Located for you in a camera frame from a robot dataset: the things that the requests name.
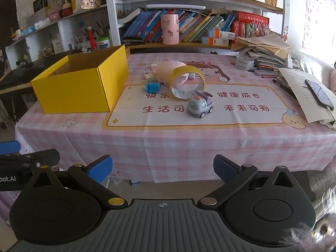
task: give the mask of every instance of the gray ribbed panel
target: gray ribbed panel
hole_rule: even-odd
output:
[[[215,211],[192,200],[134,200],[109,211],[99,227],[78,241],[59,246],[18,242],[8,252],[299,252],[266,248],[234,235]]]

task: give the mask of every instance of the open cardboard box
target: open cardboard box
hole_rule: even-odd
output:
[[[128,77],[125,46],[68,55],[31,81],[45,113],[108,112]]]

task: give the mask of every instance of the pink bottle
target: pink bottle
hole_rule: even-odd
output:
[[[179,40],[178,15],[161,15],[162,40],[165,45],[177,45]]]

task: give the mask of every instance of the tape roll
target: tape roll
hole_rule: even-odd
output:
[[[238,55],[236,57],[236,64],[235,64],[235,66],[238,69],[248,71],[248,70],[251,70],[253,68],[253,66],[254,66],[254,60],[251,59],[250,57],[247,57],[247,56]]]
[[[176,89],[172,86],[174,80],[177,77],[184,75],[184,74],[188,74],[188,73],[196,74],[200,77],[200,80],[199,80],[200,82],[196,88],[190,91],[184,91],[184,90]],[[204,91],[204,90],[205,90],[205,79],[201,71],[195,66],[185,65],[185,66],[178,67],[174,69],[174,71],[169,76],[170,94],[179,100],[189,100],[193,96],[197,95],[197,91]]]

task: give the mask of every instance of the phone screen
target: phone screen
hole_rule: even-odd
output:
[[[325,92],[322,90],[321,86],[315,82],[312,82],[310,80],[306,80],[307,85],[309,86],[310,90],[314,94],[314,97],[317,98],[316,100],[323,104],[325,107],[329,107],[330,110],[334,110],[334,105],[331,103],[328,96],[325,94]]]

